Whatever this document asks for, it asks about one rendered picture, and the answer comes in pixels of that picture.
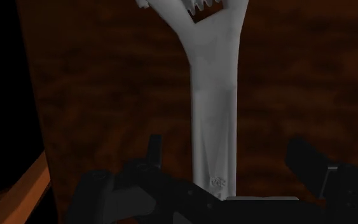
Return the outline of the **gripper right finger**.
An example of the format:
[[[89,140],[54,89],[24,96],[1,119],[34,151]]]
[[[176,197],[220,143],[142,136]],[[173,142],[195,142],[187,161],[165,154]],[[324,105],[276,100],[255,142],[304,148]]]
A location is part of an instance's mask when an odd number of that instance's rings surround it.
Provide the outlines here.
[[[358,166],[335,162],[304,139],[292,138],[285,164],[317,199],[324,199],[324,224],[358,224]]]

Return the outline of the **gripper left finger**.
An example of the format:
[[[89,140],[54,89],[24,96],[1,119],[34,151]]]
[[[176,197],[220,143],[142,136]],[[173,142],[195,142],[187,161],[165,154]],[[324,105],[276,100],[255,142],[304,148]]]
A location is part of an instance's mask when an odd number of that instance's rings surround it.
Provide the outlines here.
[[[219,224],[219,199],[199,186],[161,170],[162,137],[152,134],[143,158],[128,161],[113,174],[81,176],[66,213],[66,224]]]

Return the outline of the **grey adjustable wrench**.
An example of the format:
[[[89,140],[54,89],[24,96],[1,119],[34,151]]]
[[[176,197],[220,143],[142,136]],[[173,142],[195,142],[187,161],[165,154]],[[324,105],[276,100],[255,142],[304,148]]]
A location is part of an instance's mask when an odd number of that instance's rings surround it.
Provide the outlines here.
[[[193,182],[236,196],[240,35],[249,0],[135,0],[177,34],[190,66]]]

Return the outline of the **brown wooden table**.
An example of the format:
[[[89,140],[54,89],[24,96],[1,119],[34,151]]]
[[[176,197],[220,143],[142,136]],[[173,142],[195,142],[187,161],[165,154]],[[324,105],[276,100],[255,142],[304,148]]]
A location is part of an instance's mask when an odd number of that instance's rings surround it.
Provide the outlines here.
[[[60,217],[81,173],[163,136],[191,177],[190,76],[173,30],[135,0],[0,0],[0,173],[42,137]],[[250,0],[238,60],[239,195],[312,196],[290,137],[358,165],[358,0]]]

